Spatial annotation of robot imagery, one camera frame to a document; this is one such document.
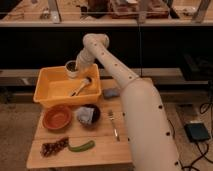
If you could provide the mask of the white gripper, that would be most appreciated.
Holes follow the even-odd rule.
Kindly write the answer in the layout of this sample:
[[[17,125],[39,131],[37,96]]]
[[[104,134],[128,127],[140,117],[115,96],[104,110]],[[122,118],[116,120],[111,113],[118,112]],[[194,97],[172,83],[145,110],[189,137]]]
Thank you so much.
[[[76,68],[83,72],[87,70],[95,61],[95,57],[86,49],[83,48],[76,58]]]

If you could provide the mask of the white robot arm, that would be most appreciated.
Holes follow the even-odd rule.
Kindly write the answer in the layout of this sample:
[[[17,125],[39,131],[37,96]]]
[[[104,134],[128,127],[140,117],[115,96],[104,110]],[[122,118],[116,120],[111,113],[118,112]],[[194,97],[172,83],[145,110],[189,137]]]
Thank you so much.
[[[179,153],[156,87],[107,50],[106,34],[86,34],[83,45],[77,68],[86,69],[97,59],[120,87],[134,171],[181,171]]]

